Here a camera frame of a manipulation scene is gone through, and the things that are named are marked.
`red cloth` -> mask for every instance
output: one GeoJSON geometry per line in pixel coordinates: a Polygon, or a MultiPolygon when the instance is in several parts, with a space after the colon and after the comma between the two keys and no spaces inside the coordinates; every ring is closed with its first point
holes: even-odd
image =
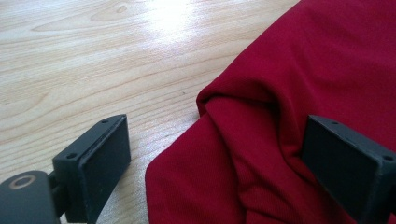
{"type": "Polygon", "coordinates": [[[303,0],[268,28],[149,165],[150,223],[354,223],[302,163],[304,128],[320,115],[396,149],[395,8],[303,0]]]}

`wooden table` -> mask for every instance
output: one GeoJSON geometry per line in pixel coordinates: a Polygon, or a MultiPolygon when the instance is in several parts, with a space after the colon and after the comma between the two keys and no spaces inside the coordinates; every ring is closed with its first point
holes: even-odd
{"type": "Polygon", "coordinates": [[[198,92],[295,3],[0,2],[0,182],[49,173],[94,123],[127,114],[132,163],[98,223],[148,223],[148,164],[198,119],[198,92]]]}

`red fabric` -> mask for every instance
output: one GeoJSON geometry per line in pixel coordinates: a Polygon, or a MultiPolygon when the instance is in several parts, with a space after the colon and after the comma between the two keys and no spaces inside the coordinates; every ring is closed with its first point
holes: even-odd
{"type": "Polygon", "coordinates": [[[320,115],[396,149],[395,8],[303,0],[268,28],[149,165],[150,223],[354,223],[302,163],[304,128],[320,115]]]}

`light wood grain surface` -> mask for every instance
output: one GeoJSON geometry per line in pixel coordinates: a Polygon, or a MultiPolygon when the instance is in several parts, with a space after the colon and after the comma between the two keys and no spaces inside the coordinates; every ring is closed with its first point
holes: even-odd
{"type": "Polygon", "coordinates": [[[132,163],[98,223],[148,223],[148,164],[198,119],[199,90],[295,3],[0,1],[0,182],[49,173],[94,123],[127,114],[132,163]]]}

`screw hole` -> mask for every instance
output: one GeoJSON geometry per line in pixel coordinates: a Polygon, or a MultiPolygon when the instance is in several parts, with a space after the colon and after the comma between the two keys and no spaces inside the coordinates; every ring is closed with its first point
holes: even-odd
{"type": "Polygon", "coordinates": [[[12,181],[9,184],[9,187],[11,189],[22,189],[24,187],[29,186],[33,182],[35,182],[35,176],[34,175],[24,175],[24,176],[21,176],[21,177],[15,179],[14,181],[12,181]]]}
{"type": "Polygon", "coordinates": [[[66,156],[67,159],[73,159],[77,156],[76,153],[70,153],[69,155],[66,156]]]}
{"type": "Polygon", "coordinates": [[[382,158],[384,158],[386,161],[393,161],[393,157],[391,156],[383,156],[382,158]]]}

